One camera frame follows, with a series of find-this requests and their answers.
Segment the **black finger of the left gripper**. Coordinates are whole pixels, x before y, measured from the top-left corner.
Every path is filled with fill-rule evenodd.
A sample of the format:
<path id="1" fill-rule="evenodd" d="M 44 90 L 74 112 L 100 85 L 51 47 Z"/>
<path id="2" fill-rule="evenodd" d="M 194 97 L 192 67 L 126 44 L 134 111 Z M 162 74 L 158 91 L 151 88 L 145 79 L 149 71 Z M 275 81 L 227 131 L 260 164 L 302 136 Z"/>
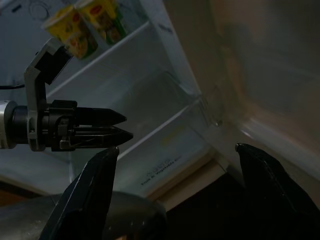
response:
<path id="1" fill-rule="evenodd" d="M 109 148 L 120 146 L 133 138 L 131 132 L 115 126 L 76 127 L 73 133 L 74 148 Z"/>
<path id="2" fill-rule="evenodd" d="M 75 120 L 79 125 L 116 125 L 125 122 L 127 118 L 109 108 L 78 107 Z"/>

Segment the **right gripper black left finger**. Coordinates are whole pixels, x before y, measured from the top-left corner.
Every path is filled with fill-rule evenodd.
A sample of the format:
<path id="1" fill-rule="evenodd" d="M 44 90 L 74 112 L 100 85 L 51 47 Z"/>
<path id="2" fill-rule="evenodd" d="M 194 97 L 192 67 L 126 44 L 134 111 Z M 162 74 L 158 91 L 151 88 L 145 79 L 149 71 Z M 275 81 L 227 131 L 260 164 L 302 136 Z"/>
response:
<path id="1" fill-rule="evenodd" d="M 44 240 L 100 240 L 113 192 L 119 149 L 98 152 L 60 196 L 45 227 Z"/>

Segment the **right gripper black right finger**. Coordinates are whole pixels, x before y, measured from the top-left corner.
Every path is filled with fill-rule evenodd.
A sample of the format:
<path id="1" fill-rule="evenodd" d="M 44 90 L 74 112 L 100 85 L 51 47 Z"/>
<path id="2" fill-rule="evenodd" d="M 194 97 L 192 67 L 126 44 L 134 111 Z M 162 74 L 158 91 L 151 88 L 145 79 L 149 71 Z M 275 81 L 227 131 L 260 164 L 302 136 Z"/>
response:
<path id="1" fill-rule="evenodd" d="M 318 240 L 320 210 L 267 152 L 237 143 L 245 189 L 262 240 Z"/>

